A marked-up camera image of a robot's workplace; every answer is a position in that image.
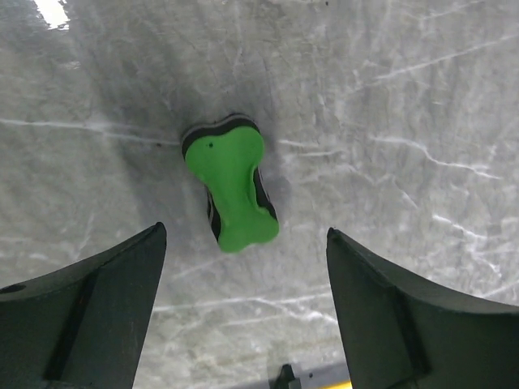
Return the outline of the green whiteboard eraser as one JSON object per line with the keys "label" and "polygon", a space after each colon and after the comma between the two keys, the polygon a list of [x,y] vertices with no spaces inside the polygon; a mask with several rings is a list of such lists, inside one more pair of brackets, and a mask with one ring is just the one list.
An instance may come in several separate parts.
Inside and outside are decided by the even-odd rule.
{"label": "green whiteboard eraser", "polygon": [[260,174],[265,142],[252,119],[234,113],[195,126],[183,136],[181,149],[187,168],[204,185],[209,224],[222,251],[236,253],[278,235],[277,214]]}

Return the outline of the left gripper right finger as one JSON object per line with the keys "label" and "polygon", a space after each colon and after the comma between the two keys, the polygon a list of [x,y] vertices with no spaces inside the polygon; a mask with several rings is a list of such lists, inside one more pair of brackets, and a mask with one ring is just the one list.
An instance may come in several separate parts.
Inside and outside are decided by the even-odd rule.
{"label": "left gripper right finger", "polygon": [[326,256],[353,387],[517,387],[516,306],[431,282],[337,229]]}

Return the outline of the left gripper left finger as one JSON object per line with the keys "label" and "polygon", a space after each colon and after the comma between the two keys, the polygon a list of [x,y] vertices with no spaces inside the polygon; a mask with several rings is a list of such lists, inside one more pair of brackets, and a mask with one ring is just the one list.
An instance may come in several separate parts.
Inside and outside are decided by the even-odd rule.
{"label": "left gripper left finger", "polygon": [[1,290],[3,388],[131,388],[165,261],[157,223]]}

